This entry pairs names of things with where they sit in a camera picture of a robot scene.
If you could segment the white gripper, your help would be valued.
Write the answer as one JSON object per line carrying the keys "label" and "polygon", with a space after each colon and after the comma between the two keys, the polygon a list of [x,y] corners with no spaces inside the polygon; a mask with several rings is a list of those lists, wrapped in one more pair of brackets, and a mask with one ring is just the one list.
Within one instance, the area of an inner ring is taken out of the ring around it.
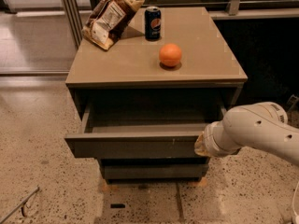
{"label": "white gripper", "polygon": [[194,143],[194,152],[202,157],[226,157],[241,148],[224,130],[221,121],[208,124]]}

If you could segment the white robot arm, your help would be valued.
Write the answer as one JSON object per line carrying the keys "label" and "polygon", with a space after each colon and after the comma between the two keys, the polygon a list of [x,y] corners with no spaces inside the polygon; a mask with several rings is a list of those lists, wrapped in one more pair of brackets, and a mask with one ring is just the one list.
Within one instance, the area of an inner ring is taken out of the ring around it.
{"label": "white robot arm", "polygon": [[286,111],[273,102],[231,108],[221,121],[205,127],[194,144],[194,152],[203,157],[226,157],[242,147],[299,165],[299,130],[288,124]]}

